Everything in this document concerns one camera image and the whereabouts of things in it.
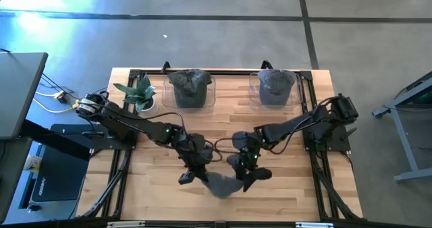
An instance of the concrete floor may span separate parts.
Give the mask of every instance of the concrete floor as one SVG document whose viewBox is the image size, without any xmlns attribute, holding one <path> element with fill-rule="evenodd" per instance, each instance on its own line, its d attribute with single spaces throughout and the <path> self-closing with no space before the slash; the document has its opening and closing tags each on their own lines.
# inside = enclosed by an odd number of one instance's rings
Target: concrete floor
<svg viewBox="0 0 432 228">
<path fill-rule="evenodd" d="M 309 16 L 432 18 L 430 0 L 306 0 Z M 0 9 L 150 15 L 301 16 L 299 0 L 2 0 Z M 371 221 L 430 226 L 432 179 L 395 183 L 409 170 L 391 117 L 371 111 L 431 71 L 432 24 L 311 23 L 320 69 L 329 69 L 336 92 L 351 96 L 360 117 L 350 137 L 358 195 Z M 303 22 L 74 20 L 36 14 L 0 18 L 0 48 L 46 51 L 45 73 L 76 96 L 107 85 L 112 67 L 259 67 L 310 69 Z M 62 105 L 45 99 L 53 109 Z M 403 114 L 407 131 L 415 127 Z M 32 105 L 28 118 L 43 126 L 82 123 L 74 113 L 54 115 Z M 415 150 L 432 165 L 432 153 Z M 64 219 L 73 202 L 46 204 L 28 221 Z M 8 223 L 16 223 L 11 213 Z"/>
</svg>

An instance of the white pot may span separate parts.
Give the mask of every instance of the white pot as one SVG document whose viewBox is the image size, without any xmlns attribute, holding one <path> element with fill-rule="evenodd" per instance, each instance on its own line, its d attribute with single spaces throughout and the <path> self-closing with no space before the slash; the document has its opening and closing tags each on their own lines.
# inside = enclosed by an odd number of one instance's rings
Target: white pot
<svg viewBox="0 0 432 228">
<path fill-rule="evenodd" d="M 157 103 L 156 103 L 156 99 L 154 97 L 152 97 L 153 99 L 153 105 L 151 105 L 150 108 L 147 109 L 143 109 L 139 112 L 139 115 L 143 116 L 143 117 L 153 117 L 157 114 L 157 111 L 159 110 Z"/>
</svg>

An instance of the wooden table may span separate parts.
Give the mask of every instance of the wooden table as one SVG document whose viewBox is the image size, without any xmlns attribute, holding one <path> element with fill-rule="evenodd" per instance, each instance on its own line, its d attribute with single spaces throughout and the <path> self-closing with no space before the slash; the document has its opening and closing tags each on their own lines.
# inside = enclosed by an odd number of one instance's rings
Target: wooden table
<svg viewBox="0 0 432 228">
<path fill-rule="evenodd" d="M 113 68 L 109 81 L 109 100 L 122 106 L 124 94 L 113 83 L 128 83 L 130 68 Z M 318 102 L 334 96 L 330 73 L 313 70 L 313 82 Z M 159 114 L 172 111 L 161 104 L 161 92 L 166 76 L 150 76 L 156 86 Z M 200 133 L 214 142 L 231 137 L 234 132 L 251 132 L 254 126 L 280 123 L 302 114 L 300 105 L 291 111 L 255 111 L 250 108 L 247 76 L 215 76 L 217 81 L 214 111 L 207 114 L 182 113 L 189 133 Z M 177 116 L 164 116 L 157 121 L 179 123 Z M 221 142 L 220 149 L 233 150 L 230 141 Z M 189 221 L 318 221 L 317 201 L 309 155 L 304 151 L 300 132 L 294 134 L 287 150 L 281 155 L 261 151 L 259 166 L 273 172 L 266 181 L 257 181 L 246 192 L 236 192 L 225 200 L 211 195 L 195 179 L 180 185 L 179 176 L 185 172 L 183 162 L 174 150 L 156 146 L 144 134 L 138 137 L 129 168 L 122 220 L 189 220 Z M 113 151 L 103 150 L 90 160 L 77 215 L 86 212 L 107 185 Z M 209 171 L 233 176 L 234 171 L 224 161 L 211 163 Z M 345 203 L 362 216 L 356 184 L 348 159 L 329 152 L 333 184 Z M 327 192 L 323 193 L 330 214 Z"/>
</svg>

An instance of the potted plant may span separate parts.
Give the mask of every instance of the potted plant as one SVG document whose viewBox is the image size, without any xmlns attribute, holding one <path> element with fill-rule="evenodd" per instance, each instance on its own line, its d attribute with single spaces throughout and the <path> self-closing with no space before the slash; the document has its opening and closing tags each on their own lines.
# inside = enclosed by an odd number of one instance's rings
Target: potted plant
<svg viewBox="0 0 432 228">
<path fill-rule="evenodd" d="M 153 97 L 155 87 L 150 85 L 149 76 L 145 74 L 143 79 L 139 80 L 136 88 L 127 87 L 119 83 L 114 83 L 114 86 L 125 92 L 127 97 L 125 102 L 135 104 L 135 109 L 145 115 L 152 116 L 157 113 L 158 107 Z"/>
</svg>

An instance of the desk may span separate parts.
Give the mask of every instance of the desk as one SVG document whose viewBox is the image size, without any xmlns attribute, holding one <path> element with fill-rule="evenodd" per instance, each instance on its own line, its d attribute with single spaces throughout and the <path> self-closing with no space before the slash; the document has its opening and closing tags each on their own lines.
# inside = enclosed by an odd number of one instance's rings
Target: desk
<svg viewBox="0 0 432 228">
<path fill-rule="evenodd" d="M 127 84 L 130 70 L 113 68 L 111 73 L 109 100 L 120 106 L 123 104 L 124 93 L 117 90 L 113 83 Z M 334 96 L 329 71 L 313 70 L 312 75 L 318 102 Z M 162 86 L 166 76 L 149 77 L 152 85 L 157 87 L 155 98 L 159 105 L 158 114 L 172 111 L 161 104 Z M 293 106 L 291 111 L 254 111 L 249 106 L 248 76 L 214 77 L 217 82 L 214 111 L 207 114 L 182 113 L 189 133 L 203 134 L 206 139 L 214 142 L 219 138 L 229 138 L 237 131 L 252 131 L 254 126 L 281 123 L 302 114 L 300 105 Z M 178 123 L 179 119 L 168 115 L 157 121 Z M 233 150 L 229 141 L 221 142 L 219 148 Z M 318 221 L 311 162 L 304 150 L 302 134 L 295 133 L 287 150 L 281 155 L 267 151 L 261 151 L 261 154 L 259 166 L 272 170 L 273 177 L 255 182 L 246 193 L 236 192 L 229 198 L 220 200 L 212 196 L 199 179 L 182 186 L 178 184 L 178 178 L 185 172 L 185 168 L 183 162 L 178 160 L 176 152 L 156 146 L 141 134 L 136 149 L 132 152 L 121 219 Z M 112 150 L 102 150 L 91 158 L 77 215 L 86 212 L 105 189 L 112 155 Z M 335 189 L 352 211 L 361 217 L 350 163 L 338 152 L 329 152 L 329 162 Z M 226 162 L 211 163 L 207 169 L 224 175 L 234 175 Z M 326 210 L 329 212 L 326 192 L 324 197 Z"/>
</svg>

